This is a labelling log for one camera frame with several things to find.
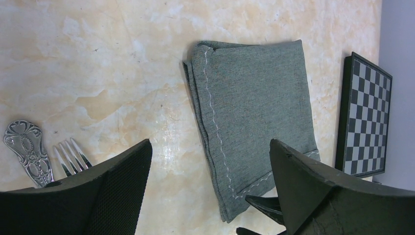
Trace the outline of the grey cloth napkin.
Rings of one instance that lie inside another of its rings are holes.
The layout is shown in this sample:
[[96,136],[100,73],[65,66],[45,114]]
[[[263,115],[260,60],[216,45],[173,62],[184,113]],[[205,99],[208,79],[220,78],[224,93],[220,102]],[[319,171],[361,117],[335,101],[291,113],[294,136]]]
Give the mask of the grey cloth napkin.
[[270,141],[320,160],[301,40],[200,41],[183,62],[221,219],[232,222],[275,187]]

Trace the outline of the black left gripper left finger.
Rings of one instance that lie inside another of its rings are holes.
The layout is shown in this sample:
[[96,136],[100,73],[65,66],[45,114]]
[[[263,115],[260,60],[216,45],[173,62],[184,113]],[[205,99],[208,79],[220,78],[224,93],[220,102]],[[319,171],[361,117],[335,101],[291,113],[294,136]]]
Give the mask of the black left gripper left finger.
[[133,235],[152,154],[152,144],[145,139],[44,188],[1,192],[1,234]]

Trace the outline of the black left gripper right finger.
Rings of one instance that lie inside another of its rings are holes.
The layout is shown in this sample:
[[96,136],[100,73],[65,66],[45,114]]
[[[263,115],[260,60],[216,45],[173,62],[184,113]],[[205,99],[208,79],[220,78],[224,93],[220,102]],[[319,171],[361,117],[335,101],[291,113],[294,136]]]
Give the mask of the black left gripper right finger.
[[412,235],[415,193],[345,174],[279,140],[270,161],[291,235]]

